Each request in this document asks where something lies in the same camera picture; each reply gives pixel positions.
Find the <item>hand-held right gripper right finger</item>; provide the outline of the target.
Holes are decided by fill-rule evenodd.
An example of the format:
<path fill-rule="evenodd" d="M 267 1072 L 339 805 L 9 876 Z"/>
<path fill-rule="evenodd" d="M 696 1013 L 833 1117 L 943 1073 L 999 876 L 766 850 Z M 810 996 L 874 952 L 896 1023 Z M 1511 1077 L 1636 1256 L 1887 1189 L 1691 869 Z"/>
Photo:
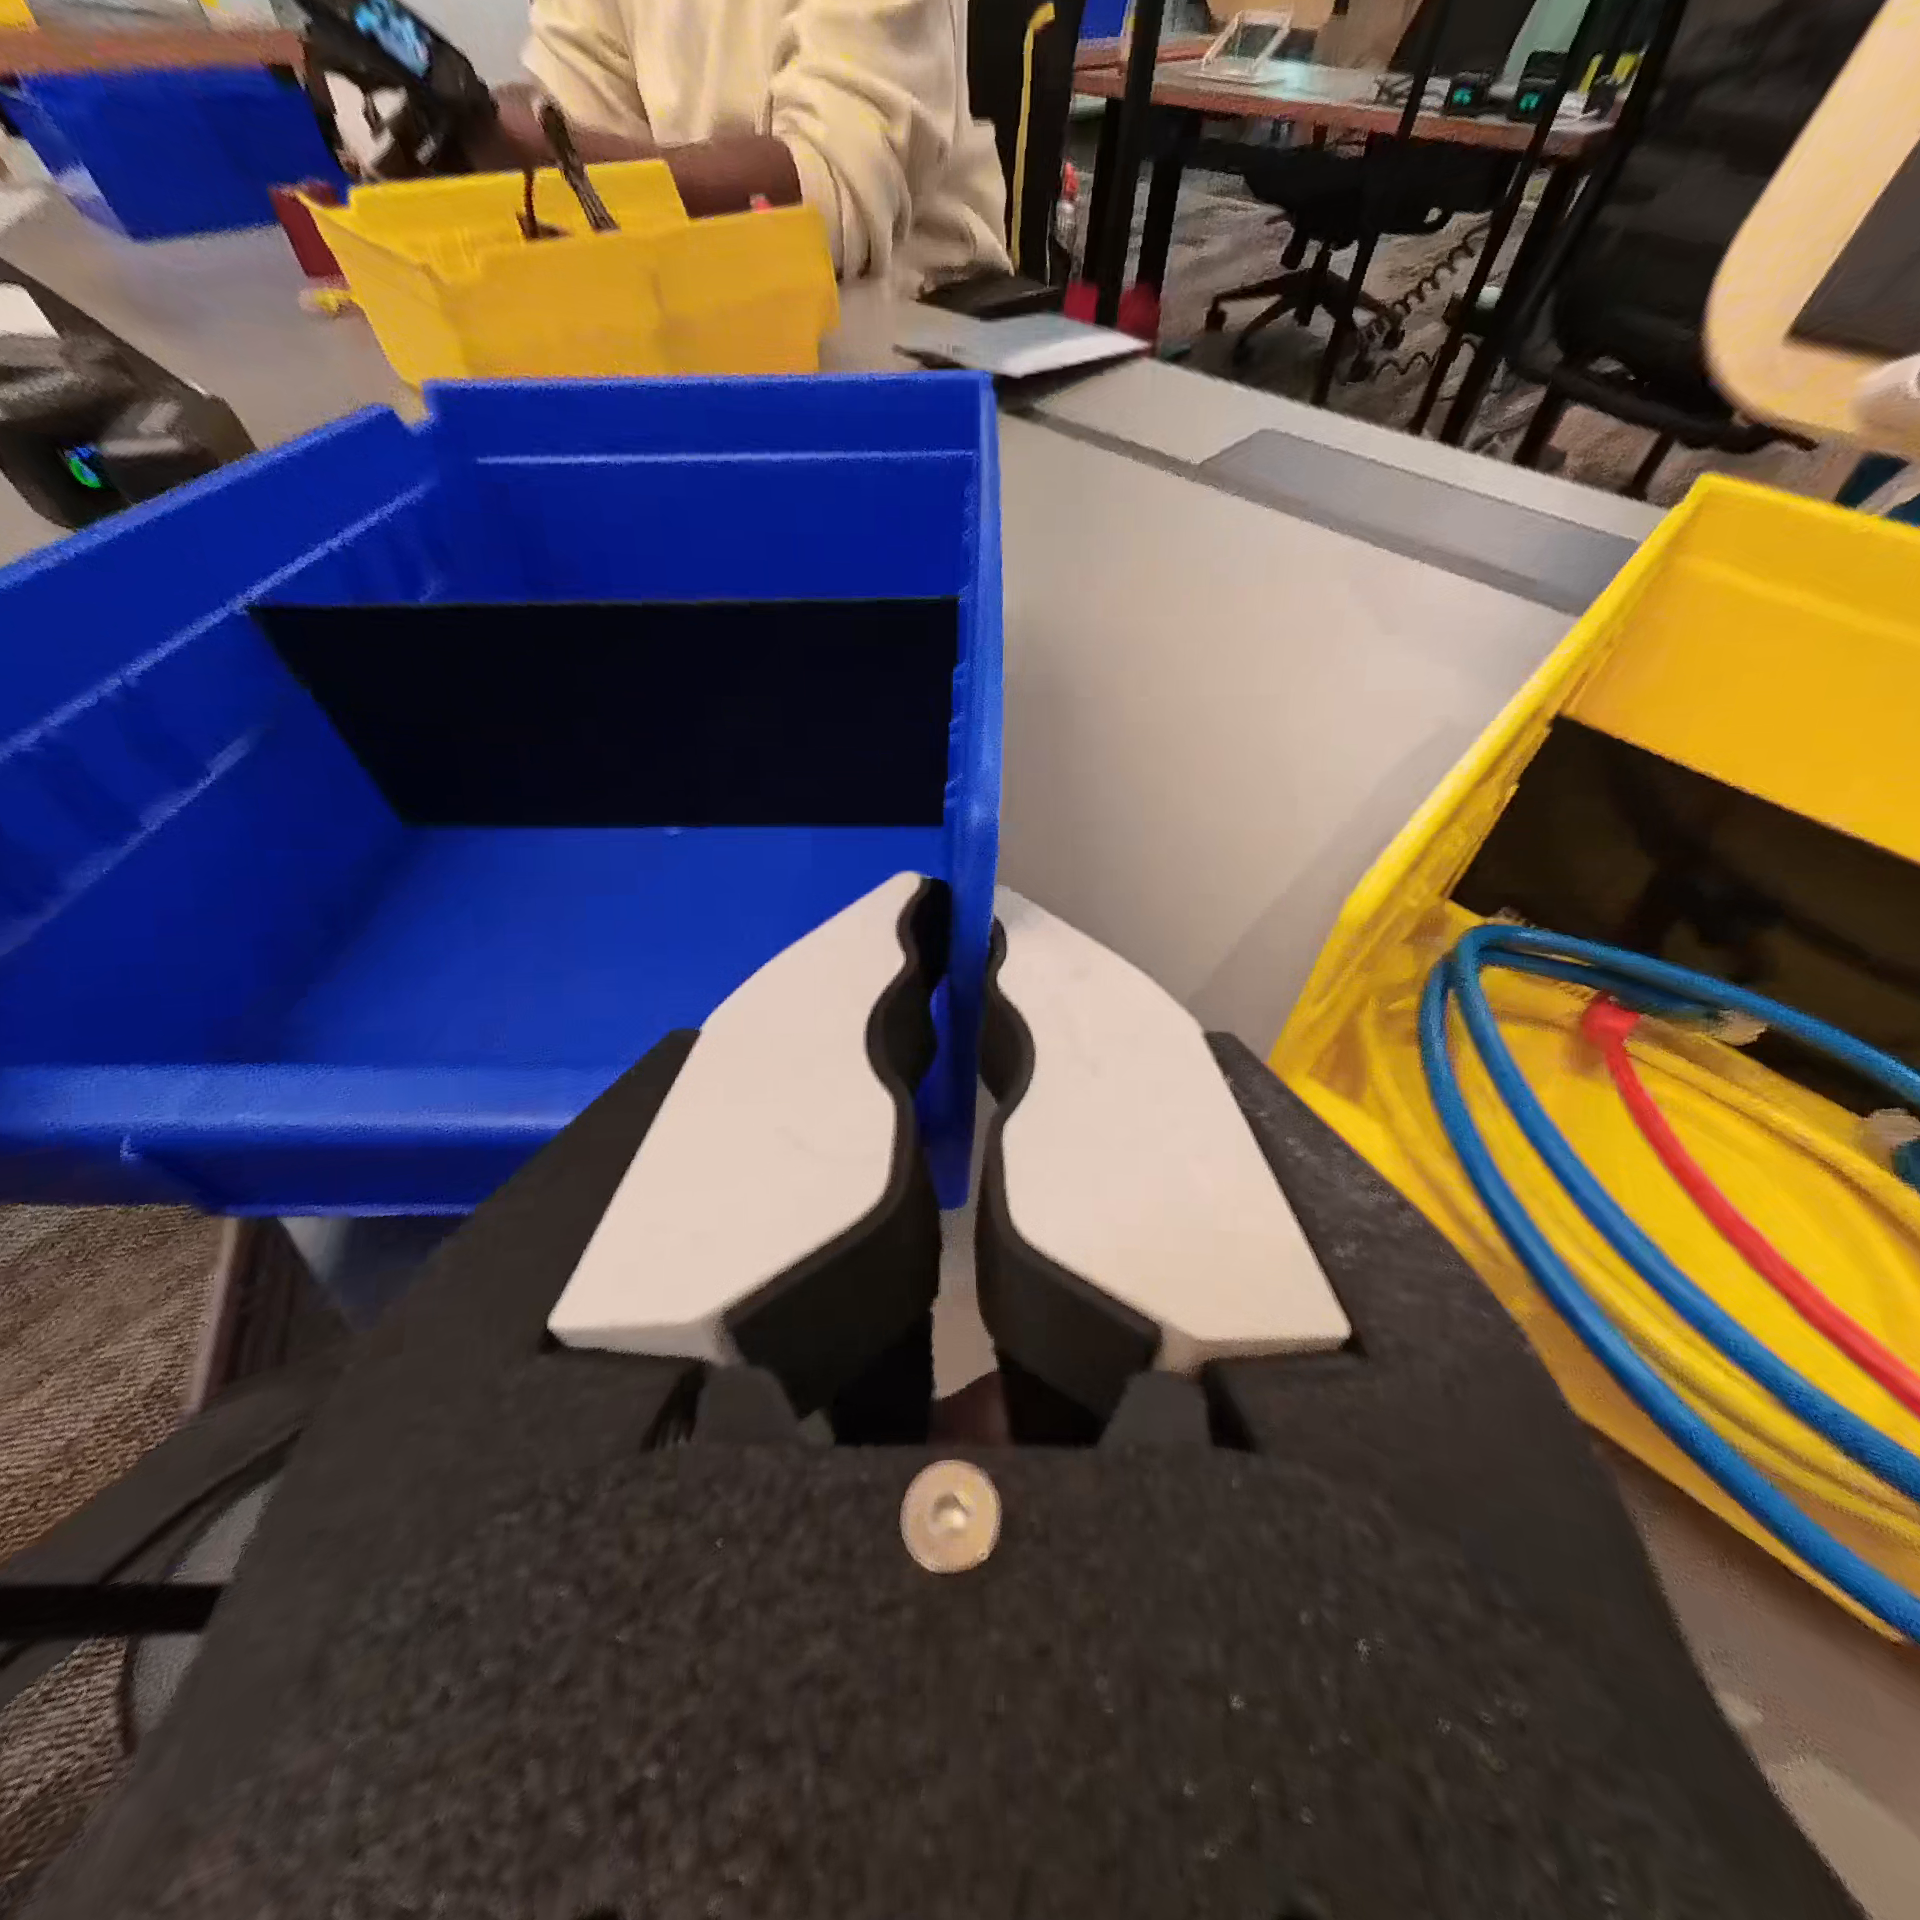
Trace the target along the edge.
<path fill-rule="evenodd" d="M 1323 1356 L 1340 1305 L 1213 1046 L 1090 935 L 996 889 L 973 1297 L 1001 1372 L 1074 1426 L 1146 1375 Z"/>

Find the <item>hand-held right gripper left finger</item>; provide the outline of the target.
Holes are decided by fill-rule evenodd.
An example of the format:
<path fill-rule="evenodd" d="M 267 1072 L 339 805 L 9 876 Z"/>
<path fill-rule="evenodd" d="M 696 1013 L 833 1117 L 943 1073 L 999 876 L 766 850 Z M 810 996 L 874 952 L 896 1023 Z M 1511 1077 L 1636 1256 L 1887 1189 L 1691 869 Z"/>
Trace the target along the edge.
<path fill-rule="evenodd" d="M 943 1220 L 917 1095 L 949 906 L 899 872 L 707 1013 L 544 1317 L 559 1349 L 750 1366 L 803 1420 L 929 1420 Z"/>

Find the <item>blue plastic bin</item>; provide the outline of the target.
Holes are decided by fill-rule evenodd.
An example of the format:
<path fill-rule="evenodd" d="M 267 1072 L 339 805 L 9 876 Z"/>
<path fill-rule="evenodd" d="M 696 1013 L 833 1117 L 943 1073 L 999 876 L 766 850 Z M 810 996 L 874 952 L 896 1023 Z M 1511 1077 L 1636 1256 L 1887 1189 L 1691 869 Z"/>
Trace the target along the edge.
<path fill-rule="evenodd" d="M 930 829 L 420 829 L 260 606 L 949 596 Z M 957 1176 L 996 876 L 996 393 L 967 370 L 476 380 L 1 567 L 1 1200 L 463 1213 L 899 872 L 950 960 Z"/>
<path fill-rule="evenodd" d="M 273 189 L 347 183 L 273 66 L 10 76 L 1 120 L 74 212 L 131 243 L 273 226 Z"/>

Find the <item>yellow plastic bin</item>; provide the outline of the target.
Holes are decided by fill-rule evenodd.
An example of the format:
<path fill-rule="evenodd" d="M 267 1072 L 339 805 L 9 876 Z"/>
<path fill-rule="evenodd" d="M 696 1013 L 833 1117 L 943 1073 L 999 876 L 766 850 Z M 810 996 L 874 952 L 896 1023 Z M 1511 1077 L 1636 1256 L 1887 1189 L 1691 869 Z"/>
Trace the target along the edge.
<path fill-rule="evenodd" d="M 299 195 L 397 380 L 803 375 L 839 323 L 810 205 L 690 216 L 660 159 Z"/>
<path fill-rule="evenodd" d="M 1917 860 L 1917 529 L 1696 483 L 1357 876 L 1270 1053 L 1589 1426 L 1913 1646 L 1917 1067 L 1450 906 L 1561 717 Z"/>

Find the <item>black bin divider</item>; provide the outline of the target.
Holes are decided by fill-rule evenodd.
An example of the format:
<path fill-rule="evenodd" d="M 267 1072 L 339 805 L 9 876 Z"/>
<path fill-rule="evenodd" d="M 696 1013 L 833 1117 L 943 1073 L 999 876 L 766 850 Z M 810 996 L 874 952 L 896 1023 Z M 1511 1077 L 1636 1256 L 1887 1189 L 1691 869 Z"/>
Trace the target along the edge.
<path fill-rule="evenodd" d="M 949 596 L 260 606 L 420 829 L 930 829 L 967 789 Z"/>
<path fill-rule="evenodd" d="M 1450 906 L 1729 979 L 1917 1067 L 1917 860 L 1547 723 Z"/>

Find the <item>grey flat sheet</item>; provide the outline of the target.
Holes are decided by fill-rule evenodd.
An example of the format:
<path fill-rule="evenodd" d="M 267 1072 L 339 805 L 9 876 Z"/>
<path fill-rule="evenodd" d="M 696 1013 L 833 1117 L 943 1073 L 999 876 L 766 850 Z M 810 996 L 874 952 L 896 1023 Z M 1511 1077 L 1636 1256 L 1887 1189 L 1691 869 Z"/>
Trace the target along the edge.
<path fill-rule="evenodd" d="M 926 365 L 1027 383 L 1113 365 L 1146 353 L 1149 342 L 1064 313 L 981 319 L 934 306 L 907 306 L 894 326 L 894 349 Z"/>

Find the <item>black device with screen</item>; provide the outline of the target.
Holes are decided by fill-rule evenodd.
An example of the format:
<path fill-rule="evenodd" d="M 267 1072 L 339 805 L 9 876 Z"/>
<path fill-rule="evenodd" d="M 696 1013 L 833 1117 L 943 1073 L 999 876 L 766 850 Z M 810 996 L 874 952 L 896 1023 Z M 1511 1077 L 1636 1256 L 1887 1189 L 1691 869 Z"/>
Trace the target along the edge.
<path fill-rule="evenodd" d="M 253 450 L 221 397 L 1 266 L 1 480 L 40 520 L 81 532 Z"/>

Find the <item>black office chair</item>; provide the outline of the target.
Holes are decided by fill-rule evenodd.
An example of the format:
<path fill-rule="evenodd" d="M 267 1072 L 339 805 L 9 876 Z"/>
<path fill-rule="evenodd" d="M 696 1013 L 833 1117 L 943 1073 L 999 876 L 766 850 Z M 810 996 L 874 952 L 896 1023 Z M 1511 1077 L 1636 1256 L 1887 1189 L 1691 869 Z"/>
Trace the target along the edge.
<path fill-rule="evenodd" d="M 1229 349 L 1231 367 L 1241 367 L 1270 326 L 1326 316 L 1331 332 L 1307 392 L 1307 403 L 1323 406 L 1333 383 L 1367 380 L 1396 362 L 1411 316 L 1491 236 L 1520 183 L 1520 159 L 1463 143 L 1371 137 L 1341 149 L 1276 149 L 1250 159 L 1241 183 L 1286 227 L 1280 270 L 1213 293 L 1201 332 L 1223 332 L 1229 306 L 1260 299 Z M 1366 287 L 1381 243 L 1443 235 L 1453 235 L 1450 245 L 1400 293 L 1380 299 Z"/>
<path fill-rule="evenodd" d="M 1679 445 L 1801 436 L 1754 419 L 1707 367 L 1706 306 L 1761 186 L 1820 99 L 1814 3 L 1671 3 L 1620 127 L 1527 283 L 1504 362 L 1540 397 L 1509 460 L 1541 472 L 1570 410 L 1650 436 L 1626 495 Z"/>

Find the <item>black panel with wooden rim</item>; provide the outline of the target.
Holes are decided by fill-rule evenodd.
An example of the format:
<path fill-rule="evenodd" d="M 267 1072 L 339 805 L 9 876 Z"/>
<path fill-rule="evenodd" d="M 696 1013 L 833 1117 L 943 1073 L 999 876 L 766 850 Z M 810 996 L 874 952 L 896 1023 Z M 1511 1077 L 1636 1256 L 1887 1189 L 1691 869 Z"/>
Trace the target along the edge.
<path fill-rule="evenodd" d="M 1706 360 L 1741 415 L 1814 442 L 1917 457 L 1917 383 L 1796 337 L 1820 279 L 1917 152 L 1917 5 L 1886 3 L 1746 216 L 1706 302 Z"/>

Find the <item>wooden work table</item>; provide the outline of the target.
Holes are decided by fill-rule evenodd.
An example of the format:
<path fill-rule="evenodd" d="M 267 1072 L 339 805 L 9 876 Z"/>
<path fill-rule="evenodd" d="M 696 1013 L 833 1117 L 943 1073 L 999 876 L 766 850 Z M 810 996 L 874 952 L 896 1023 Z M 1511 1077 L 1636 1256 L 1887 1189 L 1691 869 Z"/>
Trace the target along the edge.
<path fill-rule="evenodd" d="M 1154 109 L 1216 120 L 1286 123 L 1331 137 L 1394 137 L 1401 127 L 1401 106 L 1389 103 L 1380 92 L 1381 75 L 1281 59 L 1260 83 L 1234 83 L 1210 75 L 1193 50 L 1193 43 L 1180 43 L 1173 47 L 1177 57 L 1156 63 L 1149 89 Z M 1414 143 L 1520 155 L 1534 143 L 1534 135 L 1541 135 L 1540 155 L 1570 159 L 1594 152 L 1613 135 L 1620 120 L 1621 109 L 1611 115 L 1559 109 L 1550 125 L 1534 125 L 1500 115 L 1443 115 L 1429 103 L 1407 137 Z"/>

